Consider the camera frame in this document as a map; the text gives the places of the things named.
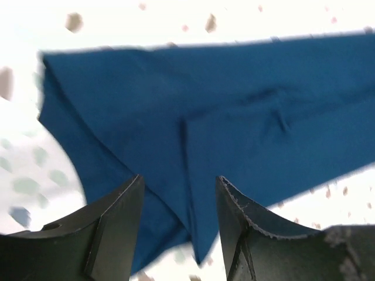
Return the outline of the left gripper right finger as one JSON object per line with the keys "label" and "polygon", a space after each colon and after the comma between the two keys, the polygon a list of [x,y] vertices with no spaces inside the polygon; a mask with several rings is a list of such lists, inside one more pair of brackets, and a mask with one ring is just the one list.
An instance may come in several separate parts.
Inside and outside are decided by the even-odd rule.
{"label": "left gripper right finger", "polygon": [[246,197],[222,176],[216,204],[227,280],[374,280],[374,225],[308,228]]}

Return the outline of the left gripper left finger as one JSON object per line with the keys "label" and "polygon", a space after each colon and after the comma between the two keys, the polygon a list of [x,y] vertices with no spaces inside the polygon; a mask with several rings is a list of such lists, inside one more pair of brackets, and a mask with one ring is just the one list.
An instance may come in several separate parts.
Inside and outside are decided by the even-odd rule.
{"label": "left gripper left finger", "polygon": [[1,280],[129,280],[144,190],[137,175],[40,231],[1,235]]}

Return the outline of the dark blue t shirt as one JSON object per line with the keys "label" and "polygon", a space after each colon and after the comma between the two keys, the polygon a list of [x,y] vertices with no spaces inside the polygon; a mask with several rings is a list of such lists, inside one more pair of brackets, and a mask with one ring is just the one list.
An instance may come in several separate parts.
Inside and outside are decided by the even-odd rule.
{"label": "dark blue t shirt", "polygon": [[39,120],[92,203],[135,174],[132,265],[218,232],[215,178],[269,206],[374,162],[374,35],[44,53]]}

